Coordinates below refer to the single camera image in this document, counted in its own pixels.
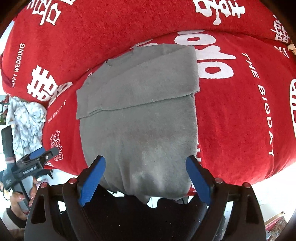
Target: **folded gray shirt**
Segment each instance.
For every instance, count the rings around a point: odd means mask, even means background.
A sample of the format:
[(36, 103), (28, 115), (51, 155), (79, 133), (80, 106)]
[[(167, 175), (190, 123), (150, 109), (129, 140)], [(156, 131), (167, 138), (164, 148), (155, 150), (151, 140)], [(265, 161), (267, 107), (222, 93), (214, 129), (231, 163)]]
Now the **folded gray shirt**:
[(77, 90), (77, 119), (88, 166), (102, 155), (100, 184), (147, 203), (179, 199), (191, 181), (185, 161), (197, 151), (194, 47), (154, 45), (105, 62)]

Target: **red blanket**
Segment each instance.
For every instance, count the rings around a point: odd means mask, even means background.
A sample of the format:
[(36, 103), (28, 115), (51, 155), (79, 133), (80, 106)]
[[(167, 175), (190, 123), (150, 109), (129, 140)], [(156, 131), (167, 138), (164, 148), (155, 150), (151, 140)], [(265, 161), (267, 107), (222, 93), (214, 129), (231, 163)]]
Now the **red blanket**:
[(3, 53), (3, 88), (47, 105), (88, 69), (134, 44), (189, 29), (290, 41), (259, 0), (32, 0)]
[[(197, 157), (213, 176), (253, 184), (295, 162), (296, 64), (285, 44), (201, 30), (164, 35), (141, 46), (161, 43), (196, 48), (201, 88), (195, 94)], [(73, 174), (86, 168), (75, 91), (96, 69), (48, 108), (44, 146), (59, 147), (51, 164)]]

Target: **crumpled white cloth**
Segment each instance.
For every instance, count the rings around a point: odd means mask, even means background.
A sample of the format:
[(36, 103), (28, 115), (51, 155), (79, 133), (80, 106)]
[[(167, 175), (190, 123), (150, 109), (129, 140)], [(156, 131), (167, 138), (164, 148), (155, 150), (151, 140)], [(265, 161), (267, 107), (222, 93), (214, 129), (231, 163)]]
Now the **crumpled white cloth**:
[(46, 109), (36, 102), (24, 102), (12, 97), (6, 116), (11, 125), (13, 150), (16, 159), (42, 147), (42, 129), (46, 121)]

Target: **screw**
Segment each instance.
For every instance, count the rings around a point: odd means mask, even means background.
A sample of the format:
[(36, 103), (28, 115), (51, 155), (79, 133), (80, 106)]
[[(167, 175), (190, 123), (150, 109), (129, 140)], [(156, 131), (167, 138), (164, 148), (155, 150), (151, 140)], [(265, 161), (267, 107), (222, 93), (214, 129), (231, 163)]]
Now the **screw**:
[(219, 183), (219, 184), (223, 183), (223, 180), (219, 177), (215, 178), (215, 181), (216, 183)]
[(73, 177), (73, 178), (71, 178), (70, 180), (69, 180), (69, 183), (70, 184), (74, 184), (74, 183), (76, 183), (77, 182), (77, 178), (75, 178), (75, 177)]
[(245, 187), (245, 188), (251, 188), (251, 184), (249, 184), (249, 183), (244, 183), (244, 187)]
[(48, 184), (47, 182), (43, 182), (43, 183), (40, 184), (40, 187), (41, 188), (46, 188), (47, 187), (47, 184)]

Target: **black sleeve cuff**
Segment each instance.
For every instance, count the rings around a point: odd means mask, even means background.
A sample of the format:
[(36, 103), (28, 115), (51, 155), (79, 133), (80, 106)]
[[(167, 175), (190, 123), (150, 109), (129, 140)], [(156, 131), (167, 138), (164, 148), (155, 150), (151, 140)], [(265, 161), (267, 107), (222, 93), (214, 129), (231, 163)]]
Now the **black sleeve cuff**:
[(11, 219), (11, 221), (18, 226), (20, 229), (26, 227), (26, 220), (21, 220), (20, 218), (18, 218), (13, 211), (11, 210), (11, 206), (10, 208), (6, 209), (7, 211), (7, 215), (8, 217)]

